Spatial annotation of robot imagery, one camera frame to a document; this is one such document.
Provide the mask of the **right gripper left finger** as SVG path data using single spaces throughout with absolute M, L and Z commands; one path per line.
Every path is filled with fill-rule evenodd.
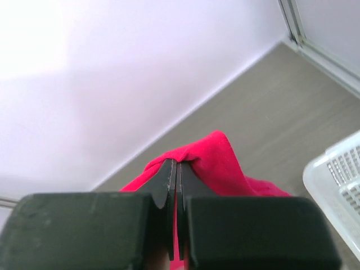
M 168 269 L 176 162 L 134 192 L 34 193 L 1 231 L 2 269 Z

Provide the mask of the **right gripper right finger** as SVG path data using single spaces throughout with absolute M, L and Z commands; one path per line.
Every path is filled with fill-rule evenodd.
M 340 269 L 319 207 L 304 197 L 219 196 L 177 164 L 177 236 L 185 269 Z

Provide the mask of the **magenta red t shirt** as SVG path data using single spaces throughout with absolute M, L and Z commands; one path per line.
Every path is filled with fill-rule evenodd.
M 157 157 L 148 163 L 142 174 L 122 188 L 121 192 L 137 191 L 158 172 L 163 162 L 168 159 L 176 162 L 176 176 L 177 164 L 188 163 L 195 175 L 219 196 L 289 197 L 287 193 L 270 182 L 246 177 L 228 138 L 220 131 L 215 131 L 197 142 Z M 181 260 L 178 251 L 176 195 L 175 184 L 173 260 Z

